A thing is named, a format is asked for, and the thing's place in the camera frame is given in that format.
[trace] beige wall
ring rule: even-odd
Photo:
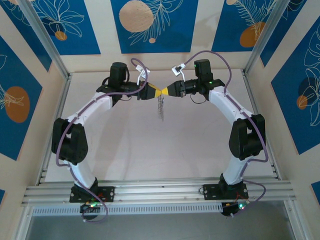
[[[311,183],[320,180],[320,145],[298,155],[271,81],[319,14],[320,1],[306,1],[266,68],[259,60],[248,75],[258,109],[266,120],[266,131],[275,159],[284,178],[292,183],[314,239],[319,239],[320,236],[320,206],[314,196]]]
[[[0,207],[0,239],[6,240],[11,239],[20,220],[26,186],[35,184],[65,80],[54,64],[49,72],[45,70],[1,7],[0,35],[42,86],[18,160],[0,154],[0,189],[5,190]]]

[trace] black joint housing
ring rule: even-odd
[[[126,80],[127,77],[127,65],[123,62],[114,62],[110,67],[110,77],[108,80],[108,86],[118,90]]]
[[[200,83],[206,83],[214,80],[214,75],[211,72],[210,61],[208,59],[194,61],[194,70]]]
[[[67,119],[58,118],[53,124],[51,151],[56,154],[58,151],[59,141],[63,132],[69,125]],[[67,160],[73,165],[81,163],[88,153],[88,143],[85,128],[81,124],[73,124],[62,142],[59,159]]]
[[[265,118],[258,114],[252,115],[251,119],[261,133],[264,143],[266,143]],[[238,119],[233,123],[229,148],[232,155],[240,160],[250,156],[257,156],[263,149],[258,133],[248,119]]]

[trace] white cable clip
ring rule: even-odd
[[[182,72],[182,69],[184,69],[185,67],[186,65],[184,63],[181,63],[179,66],[174,66],[173,68],[171,68],[172,72],[176,77],[180,74],[182,75],[182,79],[184,82],[186,81],[186,79],[184,73]]]
[[[146,79],[146,72],[147,72],[147,74],[148,74],[148,76],[149,76],[150,69],[146,68],[146,72],[145,72],[144,68],[143,68],[142,66],[140,66],[140,65],[137,65],[137,66],[135,67],[135,69],[137,69],[137,70],[140,72],[140,74],[139,74],[139,76],[138,76],[138,79],[137,79],[137,81],[136,81],[136,84],[139,85],[139,83],[140,83],[140,78],[142,77],[142,78]]]

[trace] floral line drawing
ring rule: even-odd
[[[177,0],[131,0],[120,10],[119,18],[122,26],[131,33],[130,46],[139,41],[155,43],[158,36],[170,27],[169,14],[176,11],[184,0],[174,6]]]
[[[255,0],[226,0],[228,5],[234,5],[238,8],[240,17],[246,21],[248,28],[254,31],[255,42],[262,32],[264,21],[274,9],[276,2],[277,0],[270,0],[267,3],[264,0],[262,7],[258,8]]]
[[[0,54],[0,70],[5,66],[7,60],[6,55]],[[8,94],[0,84],[0,109],[3,109],[6,105],[9,107],[10,104],[17,104],[19,106],[24,106],[22,100],[24,97],[16,98]]]
[[[289,12],[296,12],[299,11],[301,6],[303,5],[305,0],[290,0],[288,6],[286,7],[282,17],[287,20]]]
[[[25,25],[30,26],[28,20],[26,19],[25,15],[21,11],[20,7],[16,0],[1,0],[3,4],[8,8],[12,15],[18,19],[19,21],[23,22]]]
[[[12,14],[29,26],[24,14],[15,0],[2,0]],[[70,10],[69,0],[31,0],[31,4],[51,36],[60,41],[67,40],[67,33],[82,37],[83,33],[77,24],[84,21],[85,16]]]
[[[299,86],[297,106],[304,110],[310,107],[310,126],[320,124],[320,25],[313,33],[304,56],[305,78]]]

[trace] white floor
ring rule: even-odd
[[[213,70],[215,79],[227,82],[227,70]],[[193,70],[184,71],[195,79]],[[130,73],[136,81],[138,72]],[[75,73],[72,76],[62,117],[79,110],[93,96],[108,72]],[[152,71],[149,82],[163,89],[180,80],[171,71]],[[232,71],[228,90],[253,111],[241,70]],[[197,102],[204,97],[193,96]],[[99,180],[159,180],[219,177],[231,156],[228,141],[231,125],[211,103],[194,104],[189,96],[164,98],[164,121],[158,118],[158,100],[119,101],[96,124],[85,126],[89,152],[85,161]],[[45,180],[72,181],[65,167],[57,167],[51,154]],[[268,163],[252,163],[245,176],[273,176]]]

